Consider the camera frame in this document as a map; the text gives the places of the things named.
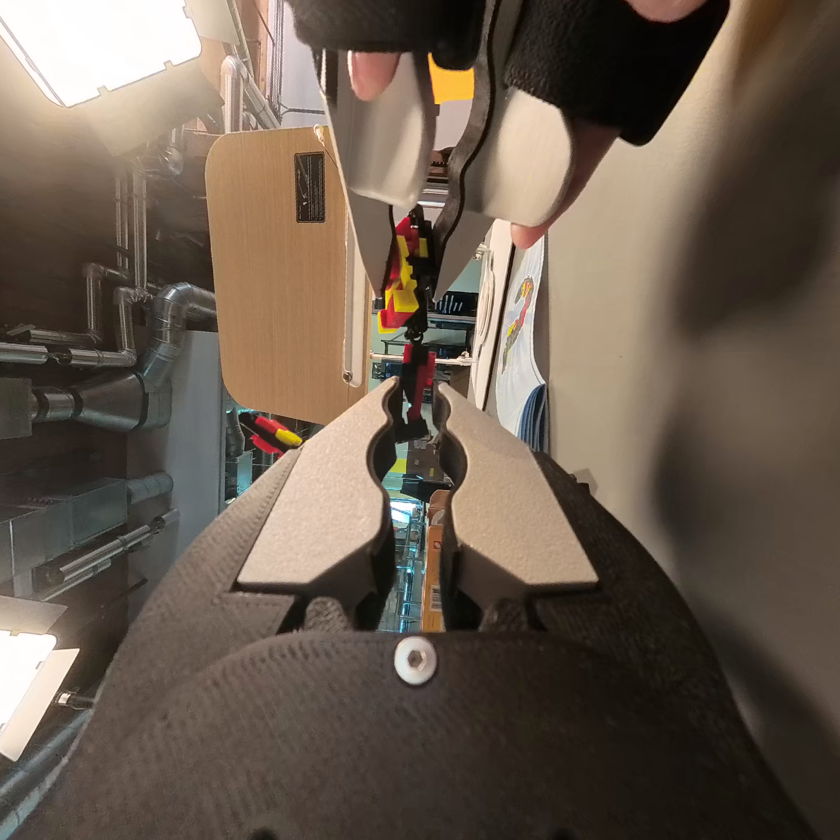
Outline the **rectangular metal air duct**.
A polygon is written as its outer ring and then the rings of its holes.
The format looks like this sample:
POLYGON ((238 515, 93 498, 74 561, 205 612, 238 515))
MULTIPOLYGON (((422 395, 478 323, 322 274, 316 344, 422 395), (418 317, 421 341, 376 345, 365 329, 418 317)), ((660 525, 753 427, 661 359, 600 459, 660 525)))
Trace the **rectangular metal air duct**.
POLYGON ((167 495, 173 486, 164 471, 131 479, 90 479, 28 495, 2 486, 1 582, 123 525, 132 506, 167 495))

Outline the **silver round ventilation duct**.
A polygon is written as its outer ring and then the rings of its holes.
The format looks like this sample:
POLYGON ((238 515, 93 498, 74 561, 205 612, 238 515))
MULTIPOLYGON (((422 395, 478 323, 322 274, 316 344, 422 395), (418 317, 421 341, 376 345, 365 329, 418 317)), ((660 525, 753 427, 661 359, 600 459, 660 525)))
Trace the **silver round ventilation duct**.
POLYGON ((75 421, 118 433, 166 426, 172 416, 172 373, 189 319, 215 319, 215 294, 186 282, 163 288, 133 311, 136 364, 95 371, 68 387, 31 385, 28 420, 75 421))

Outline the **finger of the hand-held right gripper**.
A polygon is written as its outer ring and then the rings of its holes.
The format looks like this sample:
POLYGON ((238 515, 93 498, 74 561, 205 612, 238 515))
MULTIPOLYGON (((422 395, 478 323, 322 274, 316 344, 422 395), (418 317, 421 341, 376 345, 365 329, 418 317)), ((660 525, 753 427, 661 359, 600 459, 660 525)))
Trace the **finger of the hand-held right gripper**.
POLYGON ((507 39, 485 39, 468 122, 448 160, 448 195, 434 225, 440 299, 497 220, 536 227, 571 179, 571 128, 562 111, 505 87, 507 39))
POLYGON ((393 208, 411 209, 425 188, 436 107, 425 54, 403 55, 388 88, 358 99, 345 52, 322 52, 320 88, 350 225, 371 288, 390 276, 393 208))

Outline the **open lego instruction booklet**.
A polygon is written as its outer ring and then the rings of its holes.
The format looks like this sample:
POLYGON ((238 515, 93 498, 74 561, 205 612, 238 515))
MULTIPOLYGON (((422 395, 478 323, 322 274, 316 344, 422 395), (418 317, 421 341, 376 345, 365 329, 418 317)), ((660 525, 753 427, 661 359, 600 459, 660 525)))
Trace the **open lego instruction booklet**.
POLYGON ((547 238, 528 248, 502 312, 495 397, 500 425, 533 452, 550 450, 549 390, 537 360, 536 315, 547 238))

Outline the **small red yellow lego part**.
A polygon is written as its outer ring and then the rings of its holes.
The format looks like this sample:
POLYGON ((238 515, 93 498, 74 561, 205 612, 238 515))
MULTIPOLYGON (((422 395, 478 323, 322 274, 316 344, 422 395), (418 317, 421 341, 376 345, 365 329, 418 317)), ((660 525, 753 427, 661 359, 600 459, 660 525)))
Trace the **small red yellow lego part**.
POLYGON ((262 452, 282 457, 290 450, 298 449, 303 439, 282 423, 258 413, 238 413, 239 425, 247 441, 262 452))

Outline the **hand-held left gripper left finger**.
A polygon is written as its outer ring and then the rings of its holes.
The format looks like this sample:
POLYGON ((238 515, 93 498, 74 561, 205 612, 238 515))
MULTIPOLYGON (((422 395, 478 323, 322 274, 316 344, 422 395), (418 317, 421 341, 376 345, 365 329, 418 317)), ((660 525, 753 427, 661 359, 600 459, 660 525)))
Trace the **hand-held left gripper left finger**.
POLYGON ((360 629, 379 627, 396 576, 391 500, 396 461, 392 377, 299 448, 237 585, 245 592, 337 601, 360 629))

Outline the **cardboard lego box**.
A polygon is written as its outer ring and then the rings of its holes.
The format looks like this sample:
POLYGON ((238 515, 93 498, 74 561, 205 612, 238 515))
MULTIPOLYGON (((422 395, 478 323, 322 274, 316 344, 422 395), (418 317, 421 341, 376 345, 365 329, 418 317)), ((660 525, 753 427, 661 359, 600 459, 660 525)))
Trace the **cardboard lego box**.
POLYGON ((445 629, 440 587, 440 559, 446 523, 446 506, 452 491, 436 490, 427 507, 426 559, 424 564, 421 632, 445 629))

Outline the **red yellow black lego model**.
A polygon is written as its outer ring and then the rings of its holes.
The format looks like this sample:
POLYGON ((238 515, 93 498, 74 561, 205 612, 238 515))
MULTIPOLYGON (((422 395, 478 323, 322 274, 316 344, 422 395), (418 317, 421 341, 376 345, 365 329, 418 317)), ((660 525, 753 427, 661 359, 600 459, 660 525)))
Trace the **red yellow black lego model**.
POLYGON ((421 206, 415 206, 394 227, 388 268, 378 327, 381 333, 405 331, 399 386, 408 408, 405 414, 400 405, 392 409, 395 441, 401 444, 428 433, 422 407, 426 390, 433 386, 436 366, 436 353, 424 344, 424 336, 428 305, 438 282, 438 263, 434 229, 421 206))

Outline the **bright studio light panel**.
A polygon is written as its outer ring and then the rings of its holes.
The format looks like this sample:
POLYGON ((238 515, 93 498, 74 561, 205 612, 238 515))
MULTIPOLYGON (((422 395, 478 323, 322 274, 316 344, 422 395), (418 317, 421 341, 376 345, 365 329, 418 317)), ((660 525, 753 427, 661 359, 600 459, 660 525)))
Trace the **bright studio light panel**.
POLYGON ((20 760, 79 655, 56 630, 66 610, 1 597, 1 754, 11 763, 20 760))
POLYGON ((202 52, 180 1, 2 1, 1 36, 38 89, 63 108, 202 52))

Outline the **person's right hand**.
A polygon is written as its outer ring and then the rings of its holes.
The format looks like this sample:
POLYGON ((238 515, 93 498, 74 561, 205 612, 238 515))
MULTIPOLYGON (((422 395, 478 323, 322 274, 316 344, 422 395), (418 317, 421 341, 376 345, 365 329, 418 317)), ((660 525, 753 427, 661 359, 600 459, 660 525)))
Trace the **person's right hand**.
MULTIPOLYGON (((656 23, 670 24, 694 12, 701 1, 629 1, 630 8, 642 18, 656 23)), ((392 82, 400 57, 393 53, 349 52, 347 56, 350 84, 362 101, 377 98, 392 82)), ((553 215, 537 226, 511 224, 511 241, 519 249, 528 249, 544 236, 554 222, 563 215, 585 189, 598 165, 613 146, 618 131, 583 118, 573 118, 570 124, 573 146, 573 166, 563 201, 553 215)))

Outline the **metal conduit pipes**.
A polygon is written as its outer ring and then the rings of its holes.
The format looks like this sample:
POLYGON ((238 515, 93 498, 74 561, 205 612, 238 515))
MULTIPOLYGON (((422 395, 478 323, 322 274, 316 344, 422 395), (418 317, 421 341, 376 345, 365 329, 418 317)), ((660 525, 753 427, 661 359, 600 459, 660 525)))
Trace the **metal conduit pipes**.
POLYGON ((151 302, 151 293, 131 286, 127 277, 115 269, 88 263, 84 270, 86 285, 87 329, 72 332, 42 329, 21 324, 2 332, 1 362, 10 364, 46 364, 57 362, 78 369, 130 368, 137 362, 133 332, 133 311, 151 302), (112 310, 115 317, 115 350, 105 350, 102 286, 114 285, 112 310))

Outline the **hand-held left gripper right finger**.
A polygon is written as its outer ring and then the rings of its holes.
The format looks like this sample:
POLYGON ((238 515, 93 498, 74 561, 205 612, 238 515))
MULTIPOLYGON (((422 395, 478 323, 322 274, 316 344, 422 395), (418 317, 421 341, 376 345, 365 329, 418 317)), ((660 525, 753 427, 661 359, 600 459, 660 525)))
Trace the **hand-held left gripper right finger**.
POLYGON ((446 384, 436 426, 453 484, 439 572, 446 630, 476 629, 499 602, 596 589, 598 573, 531 449, 446 384))

